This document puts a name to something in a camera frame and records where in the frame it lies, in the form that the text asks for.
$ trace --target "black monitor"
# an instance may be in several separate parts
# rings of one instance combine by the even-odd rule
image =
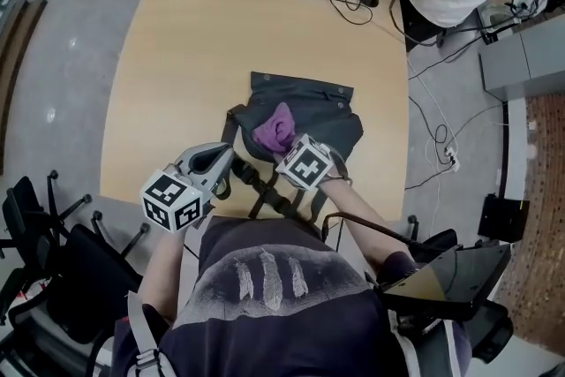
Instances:
[[[510,245],[451,249],[398,283],[380,288],[382,304],[400,315],[469,320],[510,261]]]

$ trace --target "wooden board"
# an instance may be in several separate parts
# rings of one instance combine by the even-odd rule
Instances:
[[[497,291],[516,334],[565,355],[565,95],[528,99],[528,121],[537,148],[526,179],[530,211]]]
[[[0,54],[0,175],[4,173],[4,145],[11,96],[16,86],[19,67],[26,54],[27,45],[32,38],[35,26],[47,5],[46,0],[35,0],[25,4],[19,11],[12,11],[14,17],[8,18],[3,33],[0,34],[0,45],[5,46]]]
[[[354,186],[388,220],[402,213],[408,152],[403,37],[380,0],[373,21],[349,24],[328,0],[141,0],[125,40],[102,148],[102,196],[139,203],[155,169],[185,149],[219,141],[228,109],[247,103],[253,71],[354,87],[365,134],[348,168]],[[349,11],[353,20],[366,11]],[[398,5],[396,21],[402,24]],[[237,152],[260,170],[241,140]],[[235,177],[218,215],[247,215],[257,194]],[[277,190],[293,198],[289,184]],[[303,206],[307,206],[308,196]],[[326,210],[334,209],[327,203]],[[274,215],[268,207],[260,217]]]

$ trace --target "power strip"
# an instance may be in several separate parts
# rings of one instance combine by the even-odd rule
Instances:
[[[449,158],[449,160],[453,161],[453,168],[452,170],[457,173],[457,171],[459,171],[459,169],[461,168],[461,163],[459,162],[459,159],[457,158],[456,152],[454,151],[454,149],[452,147],[449,147],[448,149],[445,150],[445,156]]]

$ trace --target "gray cabinet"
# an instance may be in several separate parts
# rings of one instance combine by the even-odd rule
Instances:
[[[565,15],[479,51],[485,90],[509,101],[565,92]]]

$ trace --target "screen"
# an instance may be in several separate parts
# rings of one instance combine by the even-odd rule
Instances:
[[[437,302],[468,303],[490,290],[509,261],[509,245],[448,250],[385,294]]]

